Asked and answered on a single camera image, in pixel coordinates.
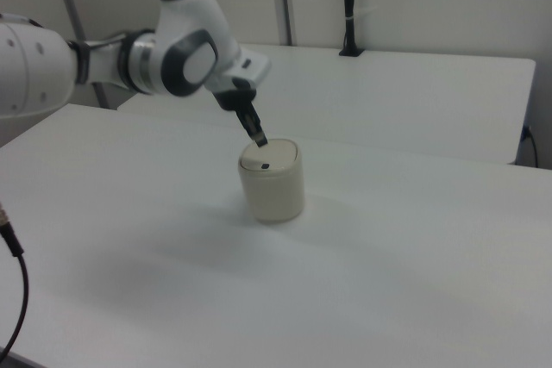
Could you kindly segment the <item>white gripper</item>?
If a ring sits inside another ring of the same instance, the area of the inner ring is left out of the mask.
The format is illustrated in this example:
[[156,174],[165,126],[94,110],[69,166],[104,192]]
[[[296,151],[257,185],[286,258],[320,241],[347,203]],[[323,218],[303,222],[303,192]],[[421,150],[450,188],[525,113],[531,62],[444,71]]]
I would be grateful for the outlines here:
[[270,59],[253,51],[238,56],[209,75],[205,88],[215,94],[219,106],[235,112],[238,120],[256,145],[266,145],[267,137],[253,106],[256,89],[271,68]]

